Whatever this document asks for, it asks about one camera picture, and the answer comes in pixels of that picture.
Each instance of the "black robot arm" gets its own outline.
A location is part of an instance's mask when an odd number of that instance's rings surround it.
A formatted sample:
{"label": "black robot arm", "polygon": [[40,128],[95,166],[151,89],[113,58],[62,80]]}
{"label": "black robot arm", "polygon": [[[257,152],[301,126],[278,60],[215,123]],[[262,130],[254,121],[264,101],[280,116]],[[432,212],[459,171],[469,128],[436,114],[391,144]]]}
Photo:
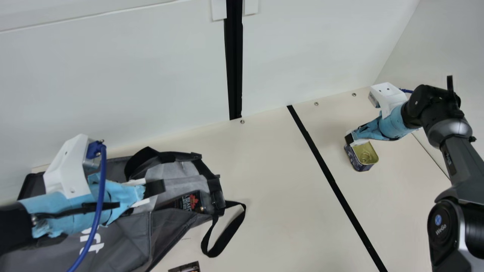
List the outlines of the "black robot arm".
{"label": "black robot arm", "polygon": [[452,76],[448,90],[420,85],[402,107],[409,128],[423,127],[444,157],[452,186],[435,200],[427,221],[435,272],[484,272],[484,161],[471,145]]}

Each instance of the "beige floor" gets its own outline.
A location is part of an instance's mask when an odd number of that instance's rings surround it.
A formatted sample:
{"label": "beige floor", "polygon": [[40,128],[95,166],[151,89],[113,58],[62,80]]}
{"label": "beige floor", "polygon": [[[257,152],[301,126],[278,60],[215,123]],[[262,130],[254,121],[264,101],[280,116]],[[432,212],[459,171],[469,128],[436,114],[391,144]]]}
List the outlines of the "beige floor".
{"label": "beige floor", "polygon": [[[353,170],[343,151],[344,135],[378,115],[368,92],[350,91],[294,108],[386,268],[431,271],[427,215],[450,182],[412,135],[372,141],[380,161],[368,172]],[[206,223],[191,229],[153,271],[193,261],[203,272],[377,271],[289,111],[284,107],[244,121],[108,150],[109,157],[145,146],[201,153],[221,174],[226,199],[248,206],[244,224],[219,257],[210,259],[200,250]],[[238,212],[227,211],[214,238]]]}
{"label": "beige floor", "polygon": [[388,271],[432,271],[427,216],[450,181],[413,135],[371,141],[379,162],[368,172],[352,169],[343,137],[378,116],[368,93],[364,88],[294,108]]}
{"label": "beige floor", "polygon": [[[110,152],[127,155],[149,145],[201,153],[221,174],[226,199],[248,206],[245,222],[219,257],[200,250],[206,223],[190,230],[153,271],[196,260],[203,272],[377,271],[288,110],[244,120]],[[227,211],[214,237],[236,212]]]}

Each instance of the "blue logo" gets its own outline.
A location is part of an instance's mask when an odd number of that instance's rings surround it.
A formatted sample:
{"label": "blue logo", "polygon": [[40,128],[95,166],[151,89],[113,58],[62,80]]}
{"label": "blue logo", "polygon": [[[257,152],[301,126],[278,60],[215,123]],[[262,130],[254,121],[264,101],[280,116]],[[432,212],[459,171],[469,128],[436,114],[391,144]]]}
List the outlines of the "blue logo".
{"label": "blue logo", "polygon": [[437,214],[437,216],[435,217],[435,225],[440,226],[440,224],[442,224],[442,216],[440,216],[440,214]]}

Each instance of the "blue cable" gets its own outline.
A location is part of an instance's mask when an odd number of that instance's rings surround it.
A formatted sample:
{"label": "blue cable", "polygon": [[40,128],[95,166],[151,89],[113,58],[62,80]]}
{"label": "blue cable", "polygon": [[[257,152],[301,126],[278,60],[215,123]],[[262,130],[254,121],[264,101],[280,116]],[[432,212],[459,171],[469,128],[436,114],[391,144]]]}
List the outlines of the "blue cable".
{"label": "blue cable", "polygon": [[101,213],[103,211],[105,184],[106,184],[106,146],[101,145],[101,178],[99,180],[99,196],[97,198],[96,214],[94,215],[94,221],[92,222],[91,233],[89,234],[89,238],[81,254],[79,255],[79,257],[77,257],[76,261],[71,266],[71,268],[69,268],[67,272],[74,272],[79,267],[81,262],[86,257],[89,251],[89,248],[92,245],[92,241],[94,240],[94,236],[96,235],[96,232],[97,232],[97,227],[99,226],[99,221],[101,220]]}
{"label": "blue cable", "polygon": [[407,89],[400,89],[402,92],[406,92],[406,93],[413,93],[413,91],[411,90],[407,90]]}

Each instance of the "metal screw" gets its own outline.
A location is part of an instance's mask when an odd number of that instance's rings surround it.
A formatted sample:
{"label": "metal screw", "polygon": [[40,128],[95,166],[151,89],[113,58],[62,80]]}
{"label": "metal screw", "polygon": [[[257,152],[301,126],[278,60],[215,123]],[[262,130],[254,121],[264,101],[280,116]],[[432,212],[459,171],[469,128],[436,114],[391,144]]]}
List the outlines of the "metal screw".
{"label": "metal screw", "polygon": [[31,218],[32,218],[32,226],[36,226],[37,225],[37,216],[32,215]]}

